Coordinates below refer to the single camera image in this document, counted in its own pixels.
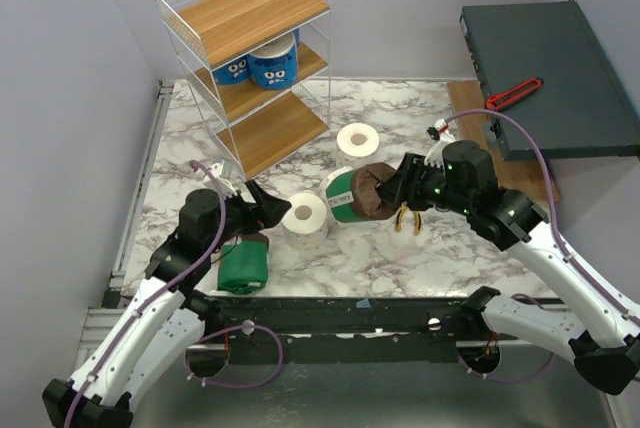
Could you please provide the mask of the brown paper roll green base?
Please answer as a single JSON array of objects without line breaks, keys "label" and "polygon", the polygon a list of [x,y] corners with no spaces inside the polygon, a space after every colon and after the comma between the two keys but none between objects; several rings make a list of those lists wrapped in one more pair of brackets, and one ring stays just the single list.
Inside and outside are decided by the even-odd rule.
[{"label": "brown paper roll green base", "polygon": [[338,176],[321,192],[331,215],[339,223],[387,220],[389,218],[378,218],[375,214],[376,184],[375,163],[371,163]]}]

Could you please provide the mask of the blue cartoon-face paper roll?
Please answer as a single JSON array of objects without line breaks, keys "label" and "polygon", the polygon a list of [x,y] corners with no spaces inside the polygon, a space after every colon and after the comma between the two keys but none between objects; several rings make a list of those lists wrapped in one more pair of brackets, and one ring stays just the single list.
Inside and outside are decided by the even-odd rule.
[{"label": "blue cartoon-face paper roll", "polygon": [[222,86],[231,86],[243,83],[250,78],[248,60],[245,56],[239,57],[226,65],[212,71],[214,81]]}]

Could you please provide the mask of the blue-bottom paper roll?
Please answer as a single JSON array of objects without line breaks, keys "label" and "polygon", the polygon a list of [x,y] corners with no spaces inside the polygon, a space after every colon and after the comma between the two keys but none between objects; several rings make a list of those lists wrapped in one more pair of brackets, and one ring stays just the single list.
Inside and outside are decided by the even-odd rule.
[{"label": "blue-bottom paper roll", "polygon": [[265,90],[291,87],[298,78],[298,53],[293,34],[277,38],[247,55],[252,81]]}]

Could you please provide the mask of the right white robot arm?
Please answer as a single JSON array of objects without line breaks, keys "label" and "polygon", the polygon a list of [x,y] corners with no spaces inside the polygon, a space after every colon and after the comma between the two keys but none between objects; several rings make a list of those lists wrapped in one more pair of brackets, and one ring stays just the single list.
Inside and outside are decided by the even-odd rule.
[{"label": "right white robot arm", "polygon": [[611,395],[638,375],[638,305],[569,251],[544,209],[499,185],[491,155],[477,143],[447,145],[440,165],[407,153],[376,192],[393,207],[464,216],[473,232],[533,271],[570,310],[552,313],[482,287],[461,305],[467,337],[480,340],[495,332],[525,340],[571,362],[591,386]]}]

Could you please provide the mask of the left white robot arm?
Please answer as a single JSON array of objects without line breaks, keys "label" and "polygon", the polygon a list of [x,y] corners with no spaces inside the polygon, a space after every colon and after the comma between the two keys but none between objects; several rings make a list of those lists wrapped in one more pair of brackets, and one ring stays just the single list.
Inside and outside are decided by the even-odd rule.
[{"label": "left white robot arm", "polygon": [[135,404],[174,360],[197,342],[228,333],[218,302],[196,287],[211,256],[232,238],[277,226],[291,204],[246,183],[253,199],[220,184],[189,193],[176,229],[152,254],[144,280],[95,352],[42,399],[55,427],[128,427]]}]

